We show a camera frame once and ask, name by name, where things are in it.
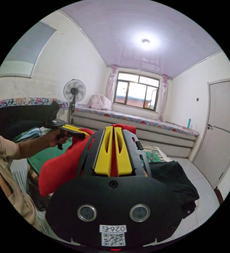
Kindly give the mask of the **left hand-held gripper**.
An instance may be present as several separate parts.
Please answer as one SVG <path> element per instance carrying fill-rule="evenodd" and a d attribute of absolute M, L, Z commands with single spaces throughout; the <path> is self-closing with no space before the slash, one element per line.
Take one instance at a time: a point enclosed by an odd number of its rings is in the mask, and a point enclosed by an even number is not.
<path fill-rule="evenodd" d="M 61 119 L 54 119 L 54 120 L 48 120 L 45 121 L 45 127 L 49 129 L 59 129 L 60 133 L 57 135 L 57 141 L 60 140 L 60 138 L 63 138 L 65 136 L 65 133 L 69 137 L 76 137 L 79 139 L 85 139 L 86 136 L 89 136 L 89 134 L 80 128 L 70 125 L 66 123 L 64 120 Z"/>

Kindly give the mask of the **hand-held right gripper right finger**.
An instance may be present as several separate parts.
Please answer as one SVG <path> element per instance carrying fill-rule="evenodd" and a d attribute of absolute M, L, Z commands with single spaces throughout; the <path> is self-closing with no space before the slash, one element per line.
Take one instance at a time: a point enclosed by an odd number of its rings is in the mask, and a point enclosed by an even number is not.
<path fill-rule="evenodd" d="M 122 128 L 114 128 L 114 140 L 116 151 L 117 175 L 130 175 L 132 173 L 132 166 L 127 151 L 126 142 L 123 137 Z"/>

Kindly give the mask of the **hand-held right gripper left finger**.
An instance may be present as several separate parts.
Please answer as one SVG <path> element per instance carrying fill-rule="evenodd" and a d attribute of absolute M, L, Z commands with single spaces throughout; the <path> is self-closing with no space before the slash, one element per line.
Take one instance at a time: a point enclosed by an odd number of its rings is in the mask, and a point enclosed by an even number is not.
<path fill-rule="evenodd" d="M 108 126 L 104 130 L 94 172 L 97 175 L 110 176 L 112 162 L 113 127 Z"/>

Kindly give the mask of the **person's left hand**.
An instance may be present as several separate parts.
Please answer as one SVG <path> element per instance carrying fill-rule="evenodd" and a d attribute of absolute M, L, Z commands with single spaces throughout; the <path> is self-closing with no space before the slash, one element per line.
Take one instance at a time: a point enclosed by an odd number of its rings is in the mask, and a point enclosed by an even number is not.
<path fill-rule="evenodd" d="M 55 147 L 58 144 L 63 145 L 70 138 L 67 131 L 61 129 L 52 129 L 47 133 L 49 145 Z"/>

